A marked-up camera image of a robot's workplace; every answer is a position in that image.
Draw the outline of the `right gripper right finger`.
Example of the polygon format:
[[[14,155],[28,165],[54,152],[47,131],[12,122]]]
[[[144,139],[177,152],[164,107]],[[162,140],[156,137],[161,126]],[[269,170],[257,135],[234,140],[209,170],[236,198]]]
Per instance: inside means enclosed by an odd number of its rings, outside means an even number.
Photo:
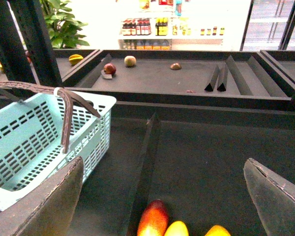
[[[268,236],[295,236],[295,185],[253,158],[246,160],[244,178]]]

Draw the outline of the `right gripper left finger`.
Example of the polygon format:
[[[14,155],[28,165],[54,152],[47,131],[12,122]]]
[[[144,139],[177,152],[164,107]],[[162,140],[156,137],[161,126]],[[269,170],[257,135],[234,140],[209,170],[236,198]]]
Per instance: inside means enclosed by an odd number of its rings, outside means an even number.
[[[0,236],[65,236],[83,185],[76,157],[17,203],[0,212]]]

